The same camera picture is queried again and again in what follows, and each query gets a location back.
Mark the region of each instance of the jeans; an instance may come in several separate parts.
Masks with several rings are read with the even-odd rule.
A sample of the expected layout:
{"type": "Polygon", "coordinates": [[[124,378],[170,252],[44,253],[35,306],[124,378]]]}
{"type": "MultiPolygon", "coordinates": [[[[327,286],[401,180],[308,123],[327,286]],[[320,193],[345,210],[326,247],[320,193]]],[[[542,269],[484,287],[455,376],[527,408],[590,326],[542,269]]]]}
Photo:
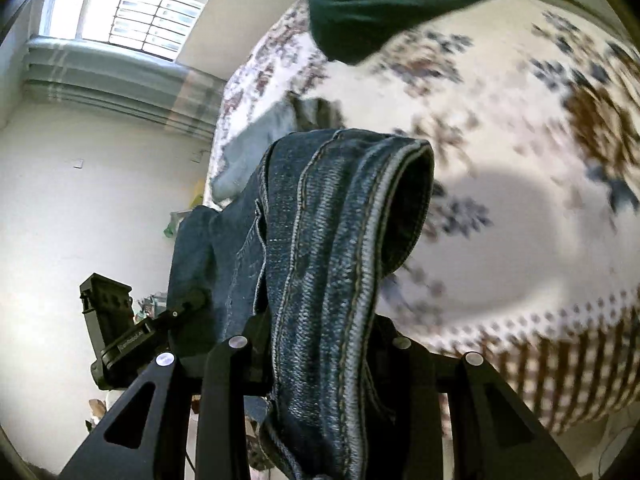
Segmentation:
{"type": "Polygon", "coordinates": [[[424,140],[290,134],[224,211],[196,208],[180,226],[168,308],[193,288],[210,305],[172,331],[172,348],[198,374],[200,354],[271,309],[274,381],[260,439],[290,478],[376,477],[371,451],[394,417],[367,363],[374,304],[418,239],[432,183],[424,140]]]}

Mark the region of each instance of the ceiling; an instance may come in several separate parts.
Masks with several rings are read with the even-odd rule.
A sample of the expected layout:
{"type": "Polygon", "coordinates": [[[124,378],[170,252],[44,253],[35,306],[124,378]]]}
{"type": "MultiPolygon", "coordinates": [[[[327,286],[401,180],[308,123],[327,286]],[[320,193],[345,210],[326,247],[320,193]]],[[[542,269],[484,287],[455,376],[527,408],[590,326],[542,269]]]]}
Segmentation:
{"type": "Polygon", "coordinates": [[[177,61],[229,79],[295,0],[209,0],[177,61]]]}

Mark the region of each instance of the window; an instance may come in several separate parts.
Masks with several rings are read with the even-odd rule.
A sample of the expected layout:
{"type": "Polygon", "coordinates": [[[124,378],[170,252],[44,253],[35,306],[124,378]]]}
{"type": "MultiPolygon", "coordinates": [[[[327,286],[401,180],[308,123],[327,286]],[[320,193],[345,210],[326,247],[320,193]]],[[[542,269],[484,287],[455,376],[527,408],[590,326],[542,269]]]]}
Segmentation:
{"type": "Polygon", "coordinates": [[[46,0],[40,34],[174,60],[207,0],[46,0]]]}

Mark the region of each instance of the gray cloth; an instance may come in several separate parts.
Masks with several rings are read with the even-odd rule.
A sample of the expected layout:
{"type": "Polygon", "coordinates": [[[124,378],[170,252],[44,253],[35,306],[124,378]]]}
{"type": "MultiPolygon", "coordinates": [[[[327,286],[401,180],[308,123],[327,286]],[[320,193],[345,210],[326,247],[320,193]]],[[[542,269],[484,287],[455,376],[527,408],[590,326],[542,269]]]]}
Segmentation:
{"type": "Polygon", "coordinates": [[[211,140],[223,79],[114,45],[36,37],[27,43],[25,90],[94,105],[211,140]]]}
{"type": "Polygon", "coordinates": [[[221,202],[238,196],[276,140],[292,132],[341,128],[338,108],[324,99],[300,99],[287,94],[223,148],[225,169],[211,179],[211,197],[221,202]]]}

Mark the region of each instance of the patterned blanket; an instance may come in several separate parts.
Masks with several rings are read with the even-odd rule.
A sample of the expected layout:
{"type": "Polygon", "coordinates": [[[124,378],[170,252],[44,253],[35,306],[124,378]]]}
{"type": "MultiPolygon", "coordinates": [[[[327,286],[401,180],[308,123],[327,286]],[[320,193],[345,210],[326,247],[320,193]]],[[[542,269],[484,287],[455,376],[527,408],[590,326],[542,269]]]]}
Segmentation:
{"type": "Polygon", "coordinates": [[[352,67],[317,49],[299,0],[226,85],[210,177],[286,91],[335,102],[347,127],[433,145],[430,211],[380,314],[432,351],[481,352],[556,433],[636,398],[635,52],[537,0],[489,0],[352,67]]]}

